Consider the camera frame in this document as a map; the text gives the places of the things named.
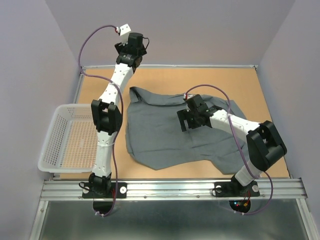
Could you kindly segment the grey long sleeve shirt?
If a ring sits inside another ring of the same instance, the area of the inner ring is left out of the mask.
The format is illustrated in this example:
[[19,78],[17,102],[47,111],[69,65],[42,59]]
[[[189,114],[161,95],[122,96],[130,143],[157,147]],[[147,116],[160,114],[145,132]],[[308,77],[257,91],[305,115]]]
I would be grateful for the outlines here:
[[163,95],[129,89],[125,141],[138,163],[154,170],[207,160],[224,175],[233,175],[249,159],[247,144],[232,134],[201,126],[181,130],[177,112],[186,108],[182,94]]

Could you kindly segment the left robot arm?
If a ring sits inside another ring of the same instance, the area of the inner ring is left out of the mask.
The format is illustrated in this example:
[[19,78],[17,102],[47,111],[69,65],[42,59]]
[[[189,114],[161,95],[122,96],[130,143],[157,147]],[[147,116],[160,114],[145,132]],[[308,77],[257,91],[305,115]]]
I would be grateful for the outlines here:
[[123,103],[125,86],[147,53],[144,39],[143,34],[131,32],[125,43],[115,45],[118,58],[110,82],[99,99],[91,102],[93,123],[97,131],[97,149],[95,163],[88,178],[88,189],[100,197],[111,193],[113,144],[123,123],[119,104]]

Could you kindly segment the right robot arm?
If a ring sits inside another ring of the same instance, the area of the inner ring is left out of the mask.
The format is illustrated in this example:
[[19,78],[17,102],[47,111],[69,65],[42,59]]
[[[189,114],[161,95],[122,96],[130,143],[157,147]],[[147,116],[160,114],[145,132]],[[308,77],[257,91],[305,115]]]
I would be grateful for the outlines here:
[[274,123],[249,121],[219,106],[208,107],[199,94],[184,95],[184,101],[186,109],[177,112],[183,132],[207,126],[230,133],[236,141],[242,140],[247,145],[248,160],[230,181],[215,185],[214,196],[242,197],[246,193],[259,196],[259,191],[252,189],[255,180],[287,154],[287,147]]

